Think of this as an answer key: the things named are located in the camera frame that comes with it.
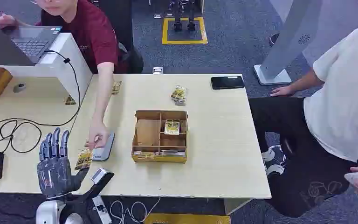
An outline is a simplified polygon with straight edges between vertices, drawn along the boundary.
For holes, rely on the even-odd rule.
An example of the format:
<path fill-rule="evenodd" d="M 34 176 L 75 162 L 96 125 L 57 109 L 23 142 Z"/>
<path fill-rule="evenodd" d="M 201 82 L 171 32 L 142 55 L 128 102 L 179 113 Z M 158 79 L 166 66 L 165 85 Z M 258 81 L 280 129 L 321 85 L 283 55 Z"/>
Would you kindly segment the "person's hand behind laptop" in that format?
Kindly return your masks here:
<path fill-rule="evenodd" d="M 17 26 L 17 24 L 17 20 L 11 15 L 2 14 L 0 16 L 0 28 L 5 28 L 8 26 Z"/>

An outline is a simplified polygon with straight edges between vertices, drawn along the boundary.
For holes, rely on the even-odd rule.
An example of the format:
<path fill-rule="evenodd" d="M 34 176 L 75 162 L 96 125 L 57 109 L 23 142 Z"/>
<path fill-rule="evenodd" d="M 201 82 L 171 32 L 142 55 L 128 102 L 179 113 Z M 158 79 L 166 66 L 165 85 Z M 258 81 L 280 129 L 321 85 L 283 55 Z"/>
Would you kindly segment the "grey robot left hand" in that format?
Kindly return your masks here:
<path fill-rule="evenodd" d="M 60 128 L 48 133 L 41 142 L 37 174 L 39 187 L 47 199 L 58 198 L 80 189 L 89 168 L 72 175 L 68 159 L 69 131 L 60 136 Z"/>

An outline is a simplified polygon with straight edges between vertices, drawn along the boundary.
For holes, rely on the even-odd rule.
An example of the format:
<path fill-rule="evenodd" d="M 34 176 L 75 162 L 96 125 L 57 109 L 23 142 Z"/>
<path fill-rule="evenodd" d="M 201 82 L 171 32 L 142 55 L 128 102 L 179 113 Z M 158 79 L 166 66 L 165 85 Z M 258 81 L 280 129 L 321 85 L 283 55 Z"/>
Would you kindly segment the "person's hand near grey pad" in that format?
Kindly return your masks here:
<path fill-rule="evenodd" d="M 105 147 L 108 138 L 108 129 L 103 122 L 98 121 L 90 126 L 89 139 L 86 141 L 84 146 L 91 150 Z"/>

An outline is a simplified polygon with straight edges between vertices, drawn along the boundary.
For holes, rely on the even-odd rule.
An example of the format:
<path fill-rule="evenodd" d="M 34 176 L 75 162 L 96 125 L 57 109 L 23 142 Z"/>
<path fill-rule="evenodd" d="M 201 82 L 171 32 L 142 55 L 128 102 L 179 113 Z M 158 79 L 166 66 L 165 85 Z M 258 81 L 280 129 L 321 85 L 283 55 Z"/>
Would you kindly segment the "person's hand on knee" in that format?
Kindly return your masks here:
<path fill-rule="evenodd" d="M 279 87 L 276 88 L 274 90 L 272 90 L 272 92 L 270 93 L 271 97 L 281 97 L 281 96 L 292 96 L 295 93 L 295 91 L 293 90 L 293 88 L 288 85 L 288 86 L 283 86 L 283 87 Z"/>

